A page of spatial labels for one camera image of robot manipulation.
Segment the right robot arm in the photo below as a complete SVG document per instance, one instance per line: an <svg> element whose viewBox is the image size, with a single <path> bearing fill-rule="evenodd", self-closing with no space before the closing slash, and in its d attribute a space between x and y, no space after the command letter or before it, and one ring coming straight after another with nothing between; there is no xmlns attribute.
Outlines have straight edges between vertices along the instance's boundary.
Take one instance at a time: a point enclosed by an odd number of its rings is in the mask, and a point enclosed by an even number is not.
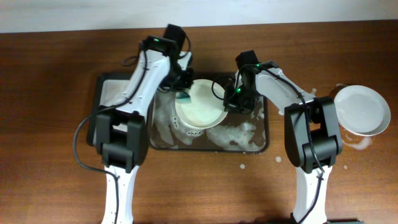
<svg viewBox="0 0 398 224"><path fill-rule="evenodd" d="M327 183L343 150L333 100L305 92L275 62L260 62L253 50L241 52L235 62L235 83L223 97L225 111L250 113L265 97L283 112L285 151L297 176L290 219L292 223L326 223Z"/></svg>

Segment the pale blue plate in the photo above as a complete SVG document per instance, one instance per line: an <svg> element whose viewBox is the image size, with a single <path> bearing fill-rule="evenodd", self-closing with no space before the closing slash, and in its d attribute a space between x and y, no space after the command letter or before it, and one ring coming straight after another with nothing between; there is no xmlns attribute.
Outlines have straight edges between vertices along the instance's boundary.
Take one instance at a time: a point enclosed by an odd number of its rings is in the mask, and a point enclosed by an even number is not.
<svg viewBox="0 0 398 224"><path fill-rule="evenodd" d="M358 136L380 134L391 121L387 101L366 86L340 85L334 104L340 126Z"/></svg>

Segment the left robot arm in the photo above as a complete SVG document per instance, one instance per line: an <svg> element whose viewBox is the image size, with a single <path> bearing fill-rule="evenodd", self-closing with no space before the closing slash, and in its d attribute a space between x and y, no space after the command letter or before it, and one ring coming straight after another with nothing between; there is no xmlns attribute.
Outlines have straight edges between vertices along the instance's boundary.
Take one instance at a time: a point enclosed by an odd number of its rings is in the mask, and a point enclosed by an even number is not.
<svg viewBox="0 0 398 224"><path fill-rule="evenodd" d="M159 90L188 98L192 53L182 50L188 40L180 26L169 24L162 37L150 35L140 42L128 86L112 105L101 105L95 115L94 146L107 180L103 223L133 222L134 183L149 149L148 110Z"/></svg>

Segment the cream white plate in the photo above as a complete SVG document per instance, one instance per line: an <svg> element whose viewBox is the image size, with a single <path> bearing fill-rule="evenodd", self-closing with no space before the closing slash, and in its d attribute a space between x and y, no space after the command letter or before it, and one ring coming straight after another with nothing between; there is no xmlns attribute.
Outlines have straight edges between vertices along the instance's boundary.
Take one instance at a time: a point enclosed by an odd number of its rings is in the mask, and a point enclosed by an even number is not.
<svg viewBox="0 0 398 224"><path fill-rule="evenodd" d="M175 110L178 117L188 126L199 129L212 128L220 124L227 112L224 110L223 100L217 96L224 95L221 85L207 79L197 79L188 90L192 102L178 104L175 102Z"/></svg>

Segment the green yellow sponge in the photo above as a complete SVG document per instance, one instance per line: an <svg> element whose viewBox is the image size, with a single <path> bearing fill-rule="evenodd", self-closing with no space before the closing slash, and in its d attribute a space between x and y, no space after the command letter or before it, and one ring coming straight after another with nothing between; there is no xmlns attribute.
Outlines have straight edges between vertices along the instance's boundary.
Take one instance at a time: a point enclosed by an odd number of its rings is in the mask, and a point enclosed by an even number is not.
<svg viewBox="0 0 398 224"><path fill-rule="evenodd" d="M191 97L188 91L178 91L175 94L175 102L178 104L191 103Z"/></svg>

